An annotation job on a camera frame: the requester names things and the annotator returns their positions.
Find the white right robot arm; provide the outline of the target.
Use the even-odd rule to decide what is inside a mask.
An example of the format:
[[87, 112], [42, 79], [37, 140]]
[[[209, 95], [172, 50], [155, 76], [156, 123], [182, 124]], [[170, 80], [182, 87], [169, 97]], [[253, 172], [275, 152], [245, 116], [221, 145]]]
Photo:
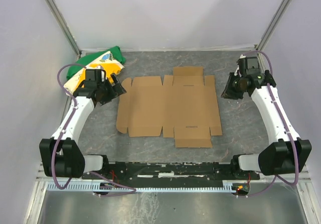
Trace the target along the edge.
[[237, 155], [238, 168], [265, 176], [298, 175], [311, 153], [311, 143], [303, 140], [290, 123], [271, 73], [268, 70], [247, 75], [231, 72], [221, 97], [239, 100], [245, 93], [260, 112], [268, 134], [268, 146], [259, 154]]

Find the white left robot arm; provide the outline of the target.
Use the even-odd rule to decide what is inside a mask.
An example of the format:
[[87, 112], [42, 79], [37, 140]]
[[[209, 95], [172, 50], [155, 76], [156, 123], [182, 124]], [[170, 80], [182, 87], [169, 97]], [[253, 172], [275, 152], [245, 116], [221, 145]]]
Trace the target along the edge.
[[100, 171], [107, 165], [106, 155], [83, 155], [78, 140], [84, 124], [99, 103], [104, 105], [126, 90], [116, 74], [110, 78], [101, 69], [86, 70], [85, 79], [72, 94], [73, 102], [58, 129], [39, 144], [46, 176], [80, 178], [84, 173]]

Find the brown cardboard box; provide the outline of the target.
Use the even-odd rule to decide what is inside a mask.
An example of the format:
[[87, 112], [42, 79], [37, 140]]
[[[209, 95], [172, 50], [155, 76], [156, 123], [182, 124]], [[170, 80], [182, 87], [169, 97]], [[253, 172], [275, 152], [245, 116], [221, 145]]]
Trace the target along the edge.
[[123, 134], [173, 138], [177, 148], [211, 148], [211, 137], [223, 134], [215, 77], [203, 67], [126, 78], [122, 86], [116, 128]]

